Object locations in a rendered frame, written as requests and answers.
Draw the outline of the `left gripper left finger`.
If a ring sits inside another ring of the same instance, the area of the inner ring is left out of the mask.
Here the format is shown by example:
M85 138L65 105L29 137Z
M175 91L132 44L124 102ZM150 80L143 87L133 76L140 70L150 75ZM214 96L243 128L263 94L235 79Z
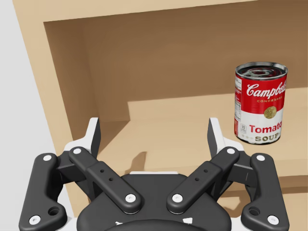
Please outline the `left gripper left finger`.
M75 182L91 199L105 193L124 213L137 213L142 196L105 162L98 161L100 122L89 120L83 138L69 142L63 153L38 155L32 167L19 220L21 231L57 231L67 223L67 213L58 203L63 185Z

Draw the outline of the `red and white can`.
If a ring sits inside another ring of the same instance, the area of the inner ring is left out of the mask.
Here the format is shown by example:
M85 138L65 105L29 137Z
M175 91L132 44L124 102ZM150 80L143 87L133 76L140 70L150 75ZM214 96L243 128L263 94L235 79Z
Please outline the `red and white can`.
M235 69L234 134L251 144L281 137L288 69L274 62L249 62Z

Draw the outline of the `pale wooden shelf unit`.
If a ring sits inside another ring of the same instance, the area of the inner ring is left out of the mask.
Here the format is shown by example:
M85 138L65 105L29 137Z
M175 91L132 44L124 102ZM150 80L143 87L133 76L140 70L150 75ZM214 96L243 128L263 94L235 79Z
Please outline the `pale wooden shelf unit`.
M236 66L288 67L275 161L291 225L308 213L308 0L13 0L56 154L101 123L120 174L190 174L210 117L234 140Z

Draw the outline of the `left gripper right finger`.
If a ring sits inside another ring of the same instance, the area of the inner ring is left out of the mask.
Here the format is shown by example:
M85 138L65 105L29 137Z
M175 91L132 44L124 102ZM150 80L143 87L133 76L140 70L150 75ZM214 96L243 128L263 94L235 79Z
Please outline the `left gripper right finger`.
M167 197L167 208L183 214L201 195L212 199L237 182L250 197L244 206L241 223L247 229L289 229L290 223L273 158L268 154L249 156L243 146L222 135L217 118L208 123L207 141L211 160L205 161Z

